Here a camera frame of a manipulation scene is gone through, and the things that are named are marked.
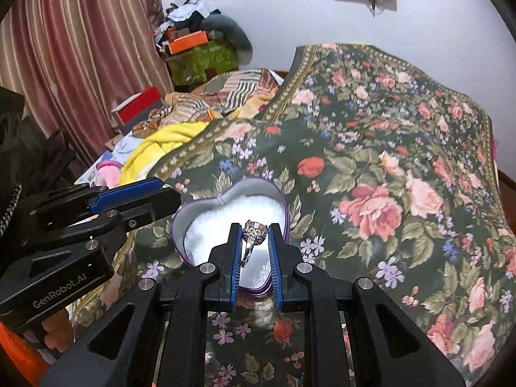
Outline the striped pink curtain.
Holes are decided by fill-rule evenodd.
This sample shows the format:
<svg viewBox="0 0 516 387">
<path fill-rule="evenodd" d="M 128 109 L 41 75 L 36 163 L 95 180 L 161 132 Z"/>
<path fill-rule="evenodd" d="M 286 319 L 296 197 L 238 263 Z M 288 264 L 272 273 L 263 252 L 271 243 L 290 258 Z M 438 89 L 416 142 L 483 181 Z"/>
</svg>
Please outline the striped pink curtain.
<svg viewBox="0 0 516 387">
<path fill-rule="evenodd" d="M 162 18 L 162 0 L 14 0 L 1 23 L 1 84 L 91 163 L 114 136 L 114 107 L 150 86 L 172 91 L 153 36 Z"/>
</svg>

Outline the green cardboard box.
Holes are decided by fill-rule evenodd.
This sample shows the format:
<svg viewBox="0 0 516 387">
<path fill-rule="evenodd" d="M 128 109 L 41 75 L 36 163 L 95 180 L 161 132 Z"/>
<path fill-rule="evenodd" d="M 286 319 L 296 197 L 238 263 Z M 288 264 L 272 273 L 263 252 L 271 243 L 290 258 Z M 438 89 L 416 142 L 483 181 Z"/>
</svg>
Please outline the green cardboard box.
<svg viewBox="0 0 516 387">
<path fill-rule="evenodd" d="M 238 68 L 234 47 L 226 42 L 209 41 L 166 59 L 174 86 L 197 85 Z"/>
</svg>

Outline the dark floral bedspread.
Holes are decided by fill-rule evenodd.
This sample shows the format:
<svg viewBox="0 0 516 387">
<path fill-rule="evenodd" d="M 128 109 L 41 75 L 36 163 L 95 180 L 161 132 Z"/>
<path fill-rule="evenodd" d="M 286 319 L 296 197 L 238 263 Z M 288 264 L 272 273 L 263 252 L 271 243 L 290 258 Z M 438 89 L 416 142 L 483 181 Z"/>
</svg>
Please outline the dark floral bedspread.
<svg viewBox="0 0 516 387">
<path fill-rule="evenodd" d="M 145 176 L 186 203 L 275 184 L 306 262 L 371 278 L 467 385 L 514 385 L 515 235 L 491 119 L 417 67 L 369 45 L 301 47 L 265 110 L 208 122 Z"/>
</svg>

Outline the striped patchwork quilt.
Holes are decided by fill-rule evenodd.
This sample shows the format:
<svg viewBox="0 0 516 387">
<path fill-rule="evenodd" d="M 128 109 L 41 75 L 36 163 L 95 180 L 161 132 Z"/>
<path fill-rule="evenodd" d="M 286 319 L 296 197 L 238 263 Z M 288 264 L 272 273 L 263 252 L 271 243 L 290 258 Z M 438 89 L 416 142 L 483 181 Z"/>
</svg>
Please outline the striped patchwork quilt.
<svg viewBox="0 0 516 387">
<path fill-rule="evenodd" d="M 223 117 L 250 119 L 275 97 L 283 78 L 268 69 L 220 74 L 192 92 L 172 92 L 132 128 L 132 136 L 144 139 L 171 124 L 211 122 Z"/>
</svg>

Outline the yellow blanket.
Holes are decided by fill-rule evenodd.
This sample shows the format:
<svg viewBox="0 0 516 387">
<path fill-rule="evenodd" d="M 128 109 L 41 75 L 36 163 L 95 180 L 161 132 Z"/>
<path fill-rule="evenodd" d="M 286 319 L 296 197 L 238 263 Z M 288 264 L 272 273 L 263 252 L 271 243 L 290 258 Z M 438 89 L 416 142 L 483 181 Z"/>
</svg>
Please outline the yellow blanket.
<svg viewBox="0 0 516 387">
<path fill-rule="evenodd" d="M 145 138 L 123 165 L 119 185 L 135 182 L 164 155 L 189 143 L 208 122 L 180 122 L 167 125 Z"/>
</svg>

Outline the pink plush toy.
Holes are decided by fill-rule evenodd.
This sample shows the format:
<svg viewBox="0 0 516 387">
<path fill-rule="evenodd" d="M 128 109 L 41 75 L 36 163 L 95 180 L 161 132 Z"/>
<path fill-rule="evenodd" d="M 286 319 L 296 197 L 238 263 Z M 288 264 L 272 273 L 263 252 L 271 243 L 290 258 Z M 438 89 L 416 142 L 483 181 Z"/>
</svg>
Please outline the pink plush toy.
<svg viewBox="0 0 516 387">
<path fill-rule="evenodd" d="M 101 161 L 96 165 L 95 185 L 113 189 L 120 183 L 122 165 L 115 160 Z"/>
</svg>

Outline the red and grey box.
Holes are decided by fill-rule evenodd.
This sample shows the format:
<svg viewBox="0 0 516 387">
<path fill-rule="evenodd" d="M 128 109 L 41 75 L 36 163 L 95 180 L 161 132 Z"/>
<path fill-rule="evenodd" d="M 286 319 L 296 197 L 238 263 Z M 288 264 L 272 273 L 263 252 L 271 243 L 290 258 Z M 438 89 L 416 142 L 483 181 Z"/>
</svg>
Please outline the red and grey box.
<svg viewBox="0 0 516 387">
<path fill-rule="evenodd" d="M 128 125 L 143 111 L 162 101 L 159 90 L 155 86 L 131 95 L 111 110 L 112 116 L 120 126 Z"/>
</svg>

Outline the orange shoe box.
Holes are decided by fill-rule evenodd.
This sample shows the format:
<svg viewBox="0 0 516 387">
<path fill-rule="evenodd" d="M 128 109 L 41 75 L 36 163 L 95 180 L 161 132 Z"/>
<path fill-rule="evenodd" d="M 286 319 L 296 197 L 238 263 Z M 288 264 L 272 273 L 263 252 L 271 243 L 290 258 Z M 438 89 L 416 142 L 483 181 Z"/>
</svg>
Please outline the orange shoe box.
<svg viewBox="0 0 516 387">
<path fill-rule="evenodd" d="M 190 50 L 193 47 L 204 45 L 207 42 L 208 36 L 206 32 L 198 31 L 172 40 L 172 42 L 168 44 L 168 51 L 171 55 L 175 55 Z"/>
</svg>

